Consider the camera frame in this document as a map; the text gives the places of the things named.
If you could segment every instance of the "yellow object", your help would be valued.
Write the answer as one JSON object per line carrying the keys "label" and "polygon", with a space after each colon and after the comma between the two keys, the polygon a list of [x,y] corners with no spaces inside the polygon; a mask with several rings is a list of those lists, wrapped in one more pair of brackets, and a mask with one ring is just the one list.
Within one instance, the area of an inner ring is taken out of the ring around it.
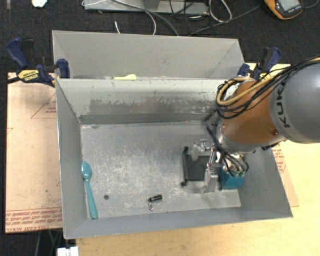
{"label": "yellow object", "polygon": [[18,73],[18,77],[20,79],[24,79],[25,81],[28,81],[30,79],[34,79],[38,77],[38,70],[36,69],[28,69],[28,70],[23,70],[21,72]]}
{"label": "yellow object", "polygon": [[137,79],[137,76],[135,74],[130,74],[124,77],[114,77],[113,79],[121,79],[125,81],[135,81]]}

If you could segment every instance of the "cardboard sheet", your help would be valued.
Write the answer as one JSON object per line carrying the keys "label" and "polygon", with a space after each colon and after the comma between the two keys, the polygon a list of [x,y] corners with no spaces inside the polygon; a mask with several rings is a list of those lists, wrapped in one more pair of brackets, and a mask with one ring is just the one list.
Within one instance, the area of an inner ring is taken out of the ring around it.
{"label": "cardboard sheet", "polygon": [[273,151],[273,155],[276,161],[279,174],[281,176],[283,187],[288,197],[289,205],[290,207],[298,207],[299,200],[295,193],[295,189],[289,175],[289,171],[287,168],[286,161],[284,159],[281,146],[278,144],[275,147],[273,147],[271,150]]}
{"label": "cardboard sheet", "polygon": [[55,88],[7,88],[5,232],[62,227]]}

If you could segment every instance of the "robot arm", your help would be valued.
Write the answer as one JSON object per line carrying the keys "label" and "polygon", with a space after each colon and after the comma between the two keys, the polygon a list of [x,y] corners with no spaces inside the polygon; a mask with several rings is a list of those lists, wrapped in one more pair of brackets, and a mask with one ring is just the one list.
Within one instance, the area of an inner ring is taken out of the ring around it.
{"label": "robot arm", "polygon": [[249,153],[287,139],[320,142],[320,57],[271,77],[240,78],[228,100],[219,90],[216,137],[229,152]]}
{"label": "robot arm", "polygon": [[[227,91],[237,89],[230,98]],[[239,188],[249,169],[246,154],[284,141],[320,142],[320,57],[253,79],[237,76],[218,88],[216,111],[206,121],[213,138],[204,192]]]}

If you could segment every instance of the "gray bin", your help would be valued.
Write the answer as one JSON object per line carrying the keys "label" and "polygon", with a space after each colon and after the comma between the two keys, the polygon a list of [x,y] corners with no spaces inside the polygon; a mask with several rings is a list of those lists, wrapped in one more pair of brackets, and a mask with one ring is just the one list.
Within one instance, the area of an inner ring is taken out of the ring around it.
{"label": "gray bin", "polygon": [[[292,216],[271,150],[247,155],[250,169],[238,190],[201,193],[200,181],[180,185],[183,148],[212,143],[204,120],[217,86],[243,63],[237,40],[54,31],[53,41],[55,60],[71,67],[71,78],[56,84],[65,238]],[[130,73],[137,80],[112,79]],[[93,171],[96,220],[82,160]],[[163,199],[150,211],[147,199],[157,194]]]}

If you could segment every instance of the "yellow cable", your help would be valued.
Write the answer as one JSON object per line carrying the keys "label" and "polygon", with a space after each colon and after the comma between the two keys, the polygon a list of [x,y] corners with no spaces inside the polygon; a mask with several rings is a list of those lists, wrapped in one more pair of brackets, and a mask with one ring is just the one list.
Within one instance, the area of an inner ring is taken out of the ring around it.
{"label": "yellow cable", "polygon": [[[317,60],[320,60],[320,57],[318,58],[314,58],[310,61],[317,61]],[[233,97],[231,99],[228,99],[226,101],[222,101],[220,98],[221,98],[221,95],[224,93],[224,91],[226,89],[228,89],[230,86],[232,86],[233,84],[237,83],[237,82],[243,82],[243,81],[252,81],[253,79],[251,78],[247,78],[247,77],[236,77],[236,78],[233,78],[229,81],[226,82],[226,84],[221,88],[221,90],[219,91],[219,94],[217,95],[216,97],[216,103],[218,103],[219,105],[222,105],[222,106],[227,106],[227,105],[231,105],[233,104],[234,102],[236,102],[237,100],[241,99],[243,96],[247,95],[248,93],[250,93],[251,91],[265,85],[266,83],[268,83],[270,80],[272,80],[275,76],[269,76],[267,77],[266,79],[260,81],[259,83],[257,83],[256,85],[254,85],[253,87],[250,87],[249,89],[245,90],[243,93],[237,95],[236,97]]]}

